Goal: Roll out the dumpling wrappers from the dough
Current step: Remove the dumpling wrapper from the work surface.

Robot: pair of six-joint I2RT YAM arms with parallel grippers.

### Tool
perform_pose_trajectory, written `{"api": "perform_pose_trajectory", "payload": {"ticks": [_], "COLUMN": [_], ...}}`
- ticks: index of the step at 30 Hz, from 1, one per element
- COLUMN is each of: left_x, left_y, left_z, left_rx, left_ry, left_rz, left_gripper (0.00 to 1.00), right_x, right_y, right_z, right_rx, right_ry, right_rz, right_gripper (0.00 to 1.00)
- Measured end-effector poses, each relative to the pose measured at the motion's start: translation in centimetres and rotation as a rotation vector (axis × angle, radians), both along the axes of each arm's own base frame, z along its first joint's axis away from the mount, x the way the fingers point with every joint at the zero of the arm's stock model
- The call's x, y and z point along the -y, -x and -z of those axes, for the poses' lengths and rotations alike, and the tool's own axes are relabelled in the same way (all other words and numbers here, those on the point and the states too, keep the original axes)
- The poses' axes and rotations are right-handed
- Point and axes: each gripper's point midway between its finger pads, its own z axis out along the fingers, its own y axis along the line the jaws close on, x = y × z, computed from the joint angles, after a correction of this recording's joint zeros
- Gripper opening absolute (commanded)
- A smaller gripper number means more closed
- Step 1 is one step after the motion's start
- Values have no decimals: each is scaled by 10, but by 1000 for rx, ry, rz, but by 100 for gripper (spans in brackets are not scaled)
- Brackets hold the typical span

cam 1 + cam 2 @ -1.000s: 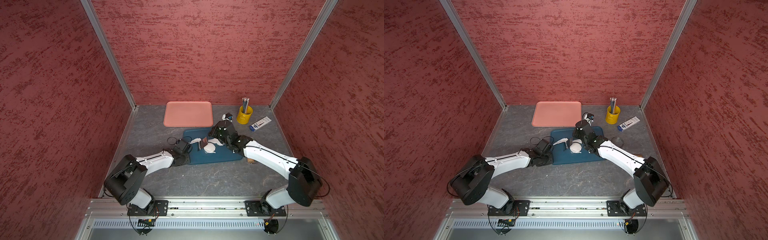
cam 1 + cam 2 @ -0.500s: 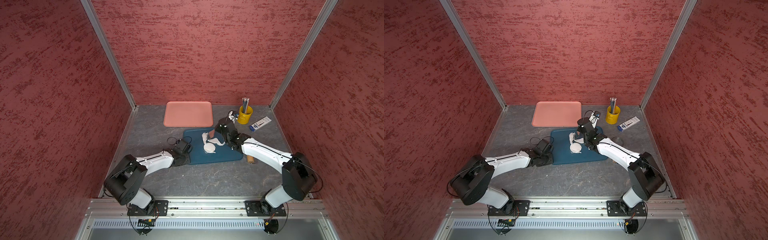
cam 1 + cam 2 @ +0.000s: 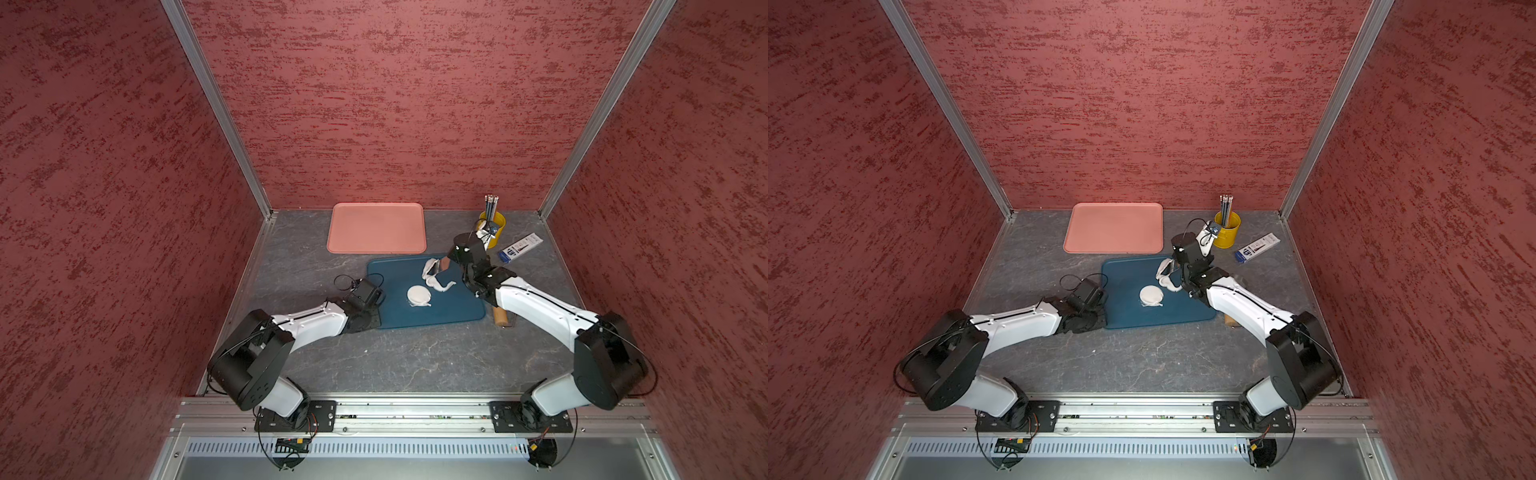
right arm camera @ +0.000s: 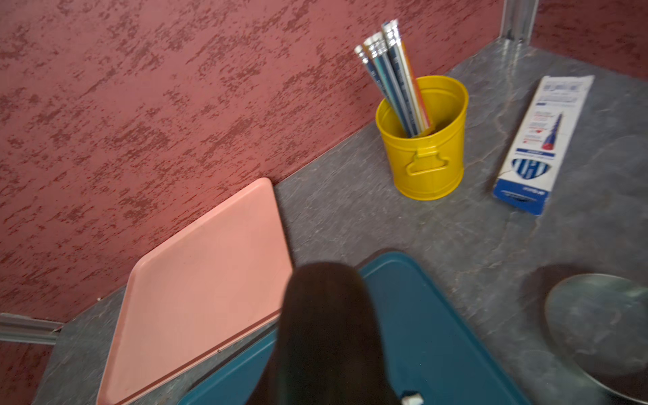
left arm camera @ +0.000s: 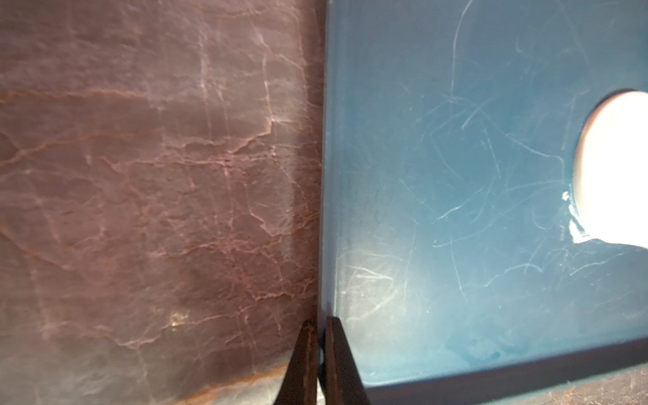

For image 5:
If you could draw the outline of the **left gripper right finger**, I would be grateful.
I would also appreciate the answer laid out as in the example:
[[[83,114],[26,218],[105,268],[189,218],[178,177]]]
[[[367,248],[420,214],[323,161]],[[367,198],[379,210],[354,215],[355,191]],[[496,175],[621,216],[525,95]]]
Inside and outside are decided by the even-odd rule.
[[[339,318],[327,319],[324,340],[323,391],[326,404],[370,405]]]

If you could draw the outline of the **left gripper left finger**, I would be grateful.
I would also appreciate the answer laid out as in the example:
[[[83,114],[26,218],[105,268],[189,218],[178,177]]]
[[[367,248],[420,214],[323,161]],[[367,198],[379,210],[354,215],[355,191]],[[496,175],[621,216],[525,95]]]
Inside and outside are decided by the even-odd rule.
[[[315,405],[317,403],[318,361],[317,324],[308,320],[301,326],[274,404]]]

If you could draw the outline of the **teal tray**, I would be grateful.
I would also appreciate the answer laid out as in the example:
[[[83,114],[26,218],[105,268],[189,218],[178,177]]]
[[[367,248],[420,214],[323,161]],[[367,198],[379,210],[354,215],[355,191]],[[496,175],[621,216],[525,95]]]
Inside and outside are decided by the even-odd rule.
[[[374,404],[647,362],[647,252],[575,243],[580,131],[647,87],[644,1],[331,1],[320,317]]]

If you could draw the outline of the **white dough piece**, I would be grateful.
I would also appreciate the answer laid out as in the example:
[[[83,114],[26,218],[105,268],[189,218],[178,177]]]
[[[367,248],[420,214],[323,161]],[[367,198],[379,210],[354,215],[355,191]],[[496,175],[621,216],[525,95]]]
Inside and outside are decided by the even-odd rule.
[[[647,94],[599,103],[575,150],[569,194],[572,241],[647,248]]]

